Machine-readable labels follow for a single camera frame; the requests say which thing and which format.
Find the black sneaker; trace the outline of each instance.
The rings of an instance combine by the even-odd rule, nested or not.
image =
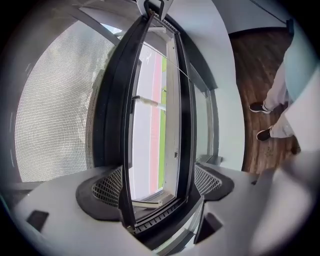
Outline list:
[[[269,114],[270,111],[265,110],[263,105],[264,105],[263,102],[254,102],[254,103],[250,104],[249,109],[255,113],[263,112],[265,114]]]
[[[271,128],[272,128],[272,126],[270,126],[269,129],[267,129],[267,130],[261,130],[261,131],[259,131],[259,132],[256,134],[256,139],[257,139],[258,141],[261,141],[261,142],[264,142],[264,141],[270,139],[270,138],[271,138],[271,136],[270,136],[270,130],[271,130]]]

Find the hardwood floor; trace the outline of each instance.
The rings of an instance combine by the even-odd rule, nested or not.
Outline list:
[[[279,106],[270,114],[249,110],[249,104],[265,99],[292,38],[285,30],[271,29],[231,34],[230,40],[245,125],[242,170],[260,174],[265,169],[276,168],[298,148],[294,136],[264,142],[256,139],[259,131],[276,123],[286,106]]]

